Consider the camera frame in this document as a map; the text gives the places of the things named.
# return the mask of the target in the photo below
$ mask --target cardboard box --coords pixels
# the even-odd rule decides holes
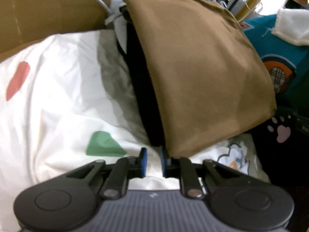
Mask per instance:
[[[96,0],[0,0],[0,61],[52,34],[102,29],[106,17]]]

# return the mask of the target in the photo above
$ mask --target white bedding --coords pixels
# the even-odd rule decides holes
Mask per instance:
[[[29,74],[7,101],[7,87],[23,61]],[[148,177],[131,180],[130,188],[179,188],[176,179],[162,178],[160,157],[149,145],[113,30],[54,35],[0,63],[0,120],[0,232],[19,230],[12,205],[25,188],[98,158],[117,161],[86,155],[96,131],[110,133],[127,156],[148,148]],[[268,180],[250,135],[191,158],[203,159]]]

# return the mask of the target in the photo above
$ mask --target folded brown garment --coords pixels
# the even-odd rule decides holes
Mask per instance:
[[[123,0],[146,57],[172,156],[271,118],[272,81],[233,15],[204,0]]]

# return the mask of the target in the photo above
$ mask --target green shape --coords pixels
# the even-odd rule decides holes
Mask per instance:
[[[86,150],[86,154],[89,156],[122,157],[126,153],[111,135],[104,131],[92,134]]]

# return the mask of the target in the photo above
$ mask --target red shape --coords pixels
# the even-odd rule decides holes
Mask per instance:
[[[14,76],[12,77],[7,87],[7,101],[9,101],[15,95],[15,93],[20,90],[29,74],[29,71],[30,65],[27,62],[23,61],[19,63]]]

